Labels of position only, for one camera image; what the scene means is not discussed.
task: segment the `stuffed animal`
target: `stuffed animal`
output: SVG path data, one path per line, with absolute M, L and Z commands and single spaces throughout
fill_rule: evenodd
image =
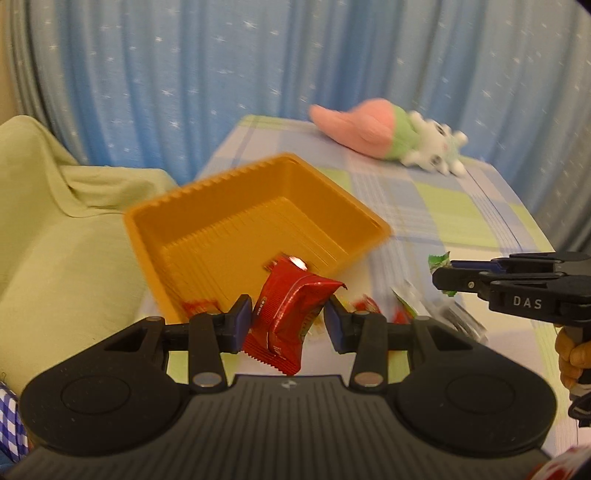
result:
M 400 160 L 444 175 L 464 175 L 460 149 L 468 138 L 420 113 L 406 113 L 383 98 L 366 100 L 349 112 L 310 107 L 310 118 L 319 130 L 336 142 L 363 155 L 382 160 Z

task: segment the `blue curtain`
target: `blue curtain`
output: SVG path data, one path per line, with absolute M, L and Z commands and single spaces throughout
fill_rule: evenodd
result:
M 383 96 L 464 131 L 535 211 L 590 114 L 574 0 L 36 0 L 30 22 L 69 150 L 179 183 L 248 113 Z

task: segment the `orange plastic tray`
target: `orange plastic tray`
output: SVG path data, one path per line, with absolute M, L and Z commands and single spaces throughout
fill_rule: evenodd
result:
M 292 154 L 262 160 L 133 207 L 125 224 L 167 323 L 183 302 L 258 298 L 280 252 L 334 276 L 390 236 L 386 222 Z

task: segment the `table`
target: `table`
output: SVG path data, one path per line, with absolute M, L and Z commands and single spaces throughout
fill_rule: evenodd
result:
M 394 308 L 391 287 L 405 279 L 428 299 L 441 295 L 431 284 L 427 264 L 430 254 L 450 251 L 458 260 L 489 260 L 515 252 L 552 250 L 519 198 L 492 166 L 464 158 L 467 175 L 462 178 L 405 168 L 342 147 L 309 122 L 244 117 L 200 177 L 280 152 L 293 152 L 314 165 L 391 225 L 394 233 L 383 246 L 337 278 L 348 287 L 339 292 L 342 299 L 355 300 L 368 294 L 387 317 Z M 473 294 L 459 294 L 457 299 L 485 325 L 491 348 L 535 371 L 554 388 L 558 413 L 546 450 L 555 455 L 578 442 L 591 443 L 591 435 L 583 439 L 586 432 L 578 431 L 567 416 L 569 400 L 559 380 L 554 327 L 490 312 Z M 157 313 L 147 295 L 138 318 Z M 280 374 L 244 353 L 222 356 L 229 381 L 236 373 Z M 348 380 L 353 359 L 353 353 L 335 353 L 323 323 L 315 322 L 304 343 L 299 375 L 340 374 Z M 390 382 L 408 373 L 404 353 L 391 352 L 389 363 Z M 169 374 L 186 382 L 186 354 L 171 356 Z

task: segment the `hand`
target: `hand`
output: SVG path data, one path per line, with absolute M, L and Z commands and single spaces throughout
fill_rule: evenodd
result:
M 591 368 L 591 342 L 575 346 L 563 328 L 556 337 L 554 348 L 559 355 L 560 381 L 570 390 L 583 374 L 583 369 Z

